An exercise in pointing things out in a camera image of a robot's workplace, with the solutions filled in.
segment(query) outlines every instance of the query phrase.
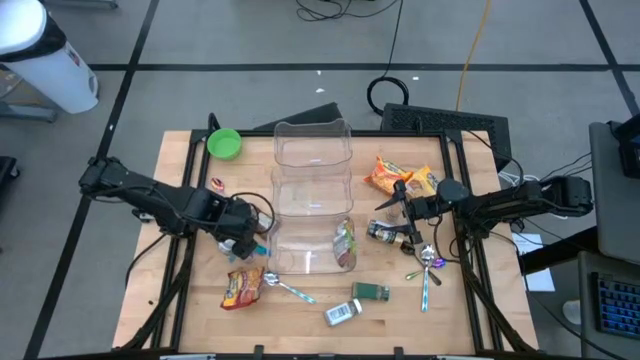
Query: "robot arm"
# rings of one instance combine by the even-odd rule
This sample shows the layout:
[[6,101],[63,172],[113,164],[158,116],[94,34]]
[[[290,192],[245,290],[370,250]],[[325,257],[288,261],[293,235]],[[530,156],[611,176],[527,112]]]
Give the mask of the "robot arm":
[[216,241],[235,240],[232,252],[246,259],[256,248],[254,206],[207,189],[173,187],[129,171],[116,158],[89,160],[79,181],[85,196],[118,198],[152,215],[163,233],[185,237],[202,229]]

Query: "yellow snack bag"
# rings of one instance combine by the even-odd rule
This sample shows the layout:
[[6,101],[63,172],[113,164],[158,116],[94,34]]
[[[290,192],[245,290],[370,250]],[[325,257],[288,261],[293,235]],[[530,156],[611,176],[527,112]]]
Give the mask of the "yellow snack bag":
[[406,182],[413,175],[411,171],[404,171],[398,165],[391,161],[383,160],[380,156],[377,156],[376,159],[376,167],[371,172],[371,175],[364,178],[364,181],[382,190],[387,195],[393,194],[393,183],[398,180]]
[[431,196],[436,194],[438,189],[438,179],[431,172],[431,168],[428,166],[415,171],[411,178],[406,182],[407,194],[411,198],[417,198],[419,196]]

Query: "white trash can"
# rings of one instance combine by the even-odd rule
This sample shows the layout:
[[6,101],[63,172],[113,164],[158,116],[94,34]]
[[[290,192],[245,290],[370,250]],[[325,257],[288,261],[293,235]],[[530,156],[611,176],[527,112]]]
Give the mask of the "white trash can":
[[98,79],[38,0],[0,0],[0,63],[64,111],[98,104]]

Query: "blue keyboard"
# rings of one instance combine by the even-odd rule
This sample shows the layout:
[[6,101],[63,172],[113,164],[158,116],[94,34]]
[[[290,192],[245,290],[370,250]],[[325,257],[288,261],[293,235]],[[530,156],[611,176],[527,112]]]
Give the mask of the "blue keyboard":
[[627,284],[591,274],[596,315],[600,332],[640,339],[640,285]]

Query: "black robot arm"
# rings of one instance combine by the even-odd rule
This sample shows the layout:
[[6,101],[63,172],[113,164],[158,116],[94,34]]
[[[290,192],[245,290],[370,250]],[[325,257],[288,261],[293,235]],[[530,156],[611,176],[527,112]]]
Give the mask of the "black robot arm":
[[173,187],[129,171],[116,158],[89,160],[80,191],[92,199],[118,198],[156,219],[161,232],[186,237],[202,229],[219,242],[235,240],[232,252],[246,259],[256,248],[257,214],[240,198],[207,189]]
[[422,243],[416,220],[431,219],[455,210],[456,216],[475,238],[486,238],[501,221],[516,220],[540,214],[578,217],[593,210],[591,186],[588,181],[573,176],[558,176],[545,181],[523,184],[485,195],[469,193],[459,182],[445,179],[436,195],[409,199],[401,180],[394,184],[394,194],[376,210],[401,203],[407,224],[388,228],[409,235],[412,244]]

